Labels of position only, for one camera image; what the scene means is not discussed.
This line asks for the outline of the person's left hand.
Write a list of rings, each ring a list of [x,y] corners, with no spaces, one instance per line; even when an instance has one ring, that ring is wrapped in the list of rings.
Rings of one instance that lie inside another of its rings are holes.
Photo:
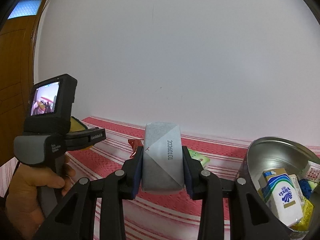
[[[37,199],[37,188],[47,186],[61,189],[63,196],[70,190],[75,170],[64,159],[64,176],[60,177],[48,167],[29,167],[21,164],[13,175],[5,201],[5,215],[23,239],[32,239],[44,221],[44,214]]]

